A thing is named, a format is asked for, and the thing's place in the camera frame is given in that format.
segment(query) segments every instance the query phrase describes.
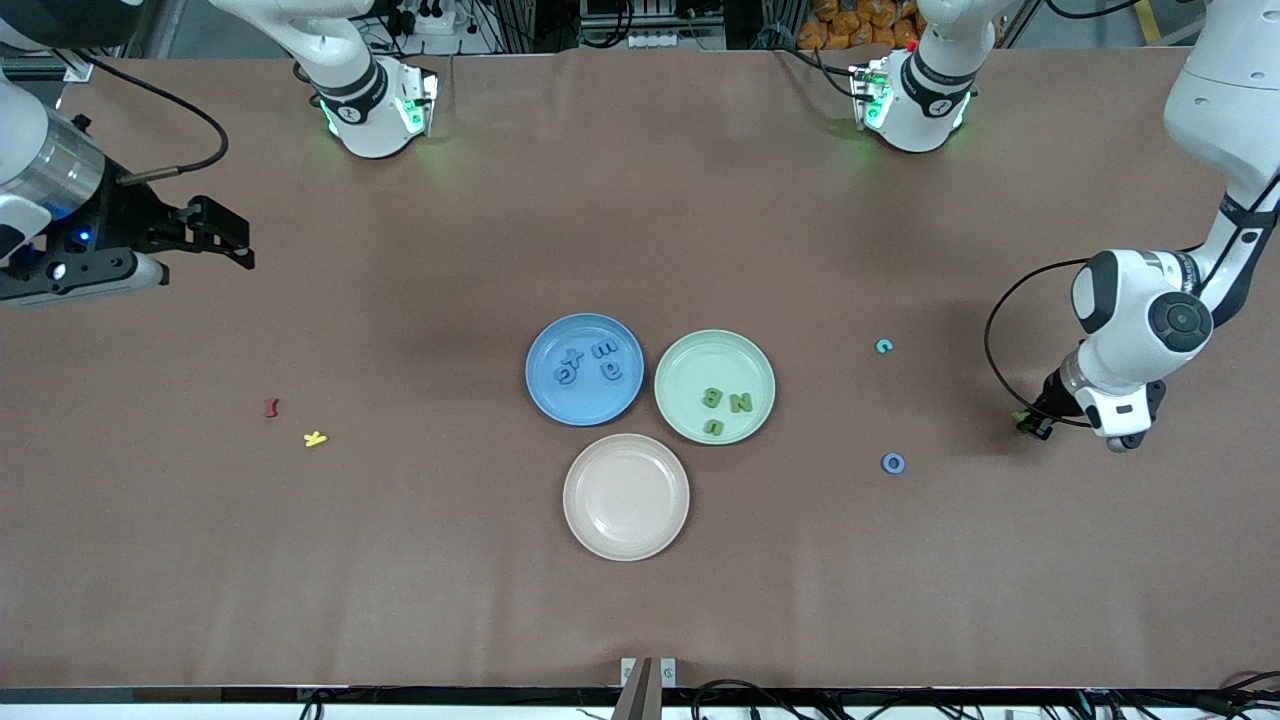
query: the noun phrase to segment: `black cable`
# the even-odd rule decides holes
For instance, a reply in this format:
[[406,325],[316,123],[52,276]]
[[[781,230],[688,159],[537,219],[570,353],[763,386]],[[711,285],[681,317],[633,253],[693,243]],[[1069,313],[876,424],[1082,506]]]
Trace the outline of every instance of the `black cable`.
[[778,696],[771,693],[769,691],[762,688],[760,685],[756,685],[754,683],[748,683],[746,680],[736,680],[733,678],[722,678],[719,680],[712,680],[709,683],[703,683],[701,685],[698,685],[698,689],[694,691],[694,700],[689,703],[689,714],[690,716],[692,716],[692,720],[701,720],[701,715],[698,714],[698,707],[701,703],[703,694],[707,691],[723,685],[736,685],[754,691],[762,694],[763,697],[768,698],[768,701],[772,702],[773,705],[777,705],[782,710],[786,710],[787,712],[794,715],[796,720],[814,720],[813,717],[809,717],[808,715],[804,715],[803,712],[796,710],[795,706],[792,706],[790,702],[780,698]]
[[[1265,199],[1267,195],[1271,195],[1271,191],[1275,190],[1276,181],[1280,181],[1280,174],[1276,176],[1276,179],[1271,181],[1271,184],[1267,186],[1266,192],[1262,193],[1262,197],[1258,199],[1258,202],[1254,204],[1254,206],[1249,210],[1249,213],[1253,213],[1254,210],[1257,210],[1257,205],[1262,202],[1262,199]],[[1230,685],[1226,685],[1222,689],[1224,691],[1243,691],[1244,688],[1247,688],[1249,685],[1254,685],[1257,683],[1261,683],[1262,680],[1270,680],[1271,678],[1280,678],[1280,670],[1270,670],[1267,673],[1258,673],[1256,675],[1249,675],[1248,678],[1240,680],[1239,683],[1231,683]]]
[[1161,717],[1157,716],[1155,712],[1147,710],[1146,705],[1138,702],[1138,698],[1135,696],[1129,696],[1129,703],[1133,705],[1133,707],[1138,712],[1140,712],[1147,720],[1161,720]]
[[140,78],[136,78],[136,77],[131,76],[129,73],[127,73],[124,70],[118,70],[118,69],[113,68],[111,65],[108,65],[106,63],[99,60],[97,58],[95,58],[92,55],[88,55],[86,53],[81,53],[79,50],[74,50],[74,53],[76,53],[76,55],[78,55],[86,63],[90,63],[91,65],[93,65],[96,68],[101,68],[102,72],[105,72],[108,74],[113,74],[113,76],[123,79],[124,82],[127,82],[129,85],[134,85],[137,87],[141,87],[142,90],[146,90],[147,92],[154,92],[155,95],[159,95],[160,97],[164,97],[165,100],[168,100],[168,101],[170,101],[170,102],[173,102],[173,104],[175,104],[175,105],[178,105],[180,108],[184,108],[184,109],[189,110],[192,114],[195,114],[200,119],[202,119],[206,123],[209,123],[209,127],[214,128],[214,132],[218,133],[218,150],[214,151],[214,154],[210,155],[209,158],[205,158],[204,160],[198,160],[196,163],[188,163],[186,165],[172,165],[172,167],[166,167],[166,168],[156,168],[154,170],[147,170],[145,173],[133,173],[131,176],[125,176],[125,177],[120,178],[119,179],[120,184],[138,184],[138,183],[150,182],[150,181],[154,181],[154,179],[172,178],[172,177],[175,177],[175,176],[180,176],[183,173],[193,173],[196,170],[204,170],[205,168],[212,165],[214,163],[216,163],[219,160],[221,160],[223,156],[227,155],[227,150],[228,150],[228,147],[230,147],[230,138],[227,137],[227,131],[223,129],[223,126],[219,124],[219,122],[215,120],[212,115],[210,115],[209,113],[201,110],[196,105],[193,105],[193,104],[183,100],[182,97],[178,97],[177,95],[169,92],[168,90],[159,88],[159,87],[151,85],[150,82],[147,82],[145,79],[140,79]]
[[[475,3],[475,0],[471,0],[471,13],[472,13],[472,15],[474,15],[474,14],[475,14],[476,12],[477,12],[477,10],[476,10],[476,3]],[[499,35],[498,35],[498,31],[497,31],[497,29],[494,29],[494,27],[493,27],[493,20],[490,20],[490,19],[489,19],[489,13],[486,13],[486,12],[484,12],[484,10],[479,10],[479,12],[480,12],[480,13],[484,13],[484,24],[485,24],[485,27],[488,27],[488,28],[489,28],[489,35],[492,35],[492,36],[493,36],[493,41],[498,44],[498,47],[499,47],[499,49],[500,49],[500,50],[502,50],[503,53],[506,53],[506,51],[507,51],[507,42],[506,42],[506,41],[504,41],[503,38],[502,38],[502,36],[499,36]],[[497,15],[497,14],[498,14],[498,10],[494,10],[494,14]]]
[[[1032,413],[1036,413],[1038,415],[1048,418],[1050,420],[1053,420],[1055,423],[1062,423],[1065,425],[1074,425],[1076,428],[1091,428],[1092,425],[1089,425],[1088,423],[1080,423],[1080,421],[1076,421],[1076,420],[1068,420],[1065,418],[1059,418],[1056,415],[1050,415],[1048,413],[1044,413],[1042,410],[1037,410],[1034,405],[1032,405],[1030,402],[1028,402],[1023,396],[1018,395],[1018,391],[1014,389],[1014,387],[1009,384],[1009,380],[1005,379],[1005,375],[1000,372],[1000,368],[996,366],[996,359],[991,356],[991,324],[996,320],[996,314],[1000,313],[1000,307],[1004,306],[1004,304],[1005,304],[1006,300],[1009,300],[1009,296],[1011,296],[1018,288],[1023,287],[1023,283],[1025,283],[1027,281],[1034,278],[1038,274],[1047,273],[1050,270],[1056,270],[1059,268],[1069,268],[1071,265],[1083,265],[1083,264],[1085,264],[1088,261],[1089,261],[1088,258],[1079,258],[1079,259],[1075,259],[1075,260],[1062,260],[1061,263],[1053,263],[1051,265],[1043,265],[1041,268],[1036,268],[1034,270],[1027,273],[1025,275],[1023,275],[1021,278],[1019,278],[1019,281],[1015,282],[1012,284],[1012,287],[1010,287],[1009,290],[1006,290],[1005,295],[1000,296],[1000,300],[996,301],[996,306],[991,309],[991,315],[987,315],[987,325],[982,329],[982,350],[987,354],[987,364],[991,365],[991,372],[996,373],[996,379],[1000,380],[1000,384],[1005,387],[1005,392],[1007,392],[1009,395],[1011,395],[1014,397],[1014,400],[1016,400],[1018,402],[1020,402],[1023,405],[1023,407],[1030,410]],[[1066,710],[1076,720],[1088,720],[1088,719],[1082,719],[1082,717],[1076,716],[1075,715],[1075,708],[1071,707],[1071,706],[1068,706]]]
[[[1256,213],[1258,210],[1258,208],[1262,206],[1262,202],[1265,202],[1266,199],[1267,199],[1267,196],[1271,195],[1271,191],[1274,191],[1276,188],[1276,183],[1277,182],[1280,182],[1280,173],[1276,173],[1276,176],[1274,178],[1271,178],[1271,183],[1267,184],[1267,188],[1263,190],[1262,193],[1258,195],[1258,199],[1253,201],[1253,205],[1249,206],[1249,214],[1251,215],[1253,213]],[[1235,238],[1238,238],[1240,236],[1240,231],[1243,231],[1243,229],[1244,228],[1242,228],[1242,227],[1236,227],[1235,228],[1235,232],[1231,233],[1231,237],[1229,237],[1226,240],[1226,246],[1222,247],[1222,254],[1219,255],[1217,260],[1213,263],[1213,268],[1208,272],[1207,275],[1204,275],[1204,279],[1201,281],[1196,286],[1196,292],[1193,292],[1192,295],[1194,295],[1196,297],[1199,297],[1199,293],[1203,292],[1206,287],[1208,287],[1208,281],[1213,279],[1213,275],[1217,274],[1219,268],[1221,268],[1222,263],[1226,261],[1226,256],[1231,254],[1231,247],[1235,246]],[[1225,691],[1238,691],[1238,689],[1240,689],[1243,687],[1245,687],[1245,685],[1240,685],[1240,687],[1229,685],[1229,687],[1222,688],[1222,689],[1225,689]]]
[[326,696],[328,700],[333,700],[338,697],[338,693],[328,688],[320,688],[319,691],[311,693],[307,702],[302,705],[302,715],[298,715],[298,720],[307,720],[307,712],[310,712],[312,707],[316,708],[316,714],[311,717],[311,720],[321,720],[324,717],[324,705],[320,703],[321,696]]
[[852,76],[855,76],[855,74],[858,74],[860,72],[860,70],[849,70],[849,69],[845,69],[845,68],[833,68],[831,65],[822,65],[820,63],[815,63],[813,60],[813,58],[805,55],[804,53],[800,53],[797,50],[792,50],[791,47],[786,47],[786,46],[782,46],[782,45],[771,45],[771,46],[765,47],[765,50],[771,50],[771,51],[776,51],[776,53],[786,53],[786,54],[788,54],[791,56],[799,58],[801,63],[809,65],[810,68],[822,69],[823,72],[831,73],[833,76],[852,77]]
[[1133,8],[1140,1],[1142,0],[1124,0],[1124,3],[1120,3],[1119,5],[1112,5],[1103,10],[1094,10],[1092,13],[1070,13],[1068,10],[1064,10],[1062,8],[1059,8],[1057,3],[1053,3],[1053,0],[1044,0],[1044,4],[1048,5],[1048,9],[1053,10],[1055,14],[1061,15],[1069,20],[1092,20],[1093,18],[1101,18],[1103,15],[1110,15],[1111,13],[1128,10],[1129,8]]
[[813,59],[817,61],[818,69],[822,70],[822,77],[827,78],[827,82],[831,83],[831,87],[836,88],[836,92],[840,92],[845,97],[861,100],[864,102],[870,102],[872,100],[874,100],[874,97],[872,97],[870,95],[863,92],[854,92],[851,90],[845,90],[844,87],[840,87],[840,83],[836,82],[836,78],[831,77],[831,68],[828,68],[827,64],[822,61],[822,55],[818,54],[817,47],[813,49]]
[[[598,47],[600,50],[608,50],[627,38],[631,35],[631,26],[635,22],[635,5],[631,0],[626,0],[625,5],[618,5],[618,23],[613,27],[609,35],[604,36],[604,42],[593,42],[588,38],[582,38],[582,45],[588,47]],[[626,13],[627,27],[622,27],[623,12]]]
[[396,53],[392,54],[392,58],[396,58],[397,60],[403,60],[404,49],[399,46],[399,40],[397,40],[396,36],[392,33],[392,28],[389,24],[387,24],[387,19],[383,18],[381,15],[375,15],[375,17],[378,18],[378,22],[381,23],[383,29],[387,31],[387,37],[392,38],[392,47],[396,49]]

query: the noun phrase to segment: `brown table surface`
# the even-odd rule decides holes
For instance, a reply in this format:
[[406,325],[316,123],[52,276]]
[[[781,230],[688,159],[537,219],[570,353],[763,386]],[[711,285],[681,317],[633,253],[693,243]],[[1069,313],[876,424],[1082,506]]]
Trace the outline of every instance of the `brown table surface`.
[[[654,653],[686,683],[1216,685],[1280,665],[1271,259],[1126,456],[1014,434],[982,354],[1021,273],[1202,240],[1222,181],[1161,124],[1183,58],[996,53],[925,156],[859,135],[785,56],[467,58],[438,137],[381,161],[328,137],[288,63],[129,63],[225,123],[221,164],[156,190],[243,214],[259,266],[169,254],[168,288],[4,313],[0,680],[591,684]],[[102,73],[64,111],[133,169],[211,147]],[[1070,277],[997,324],[1027,392],[1080,337]],[[525,392],[529,343],[577,311],[627,323],[649,364],[605,427]],[[737,446],[686,442],[653,398],[663,350],[708,327],[777,372]],[[329,442],[303,448],[312,430]],[[620,432],[692,486],[639,564],[590,555],[561,507],[576,454]]]

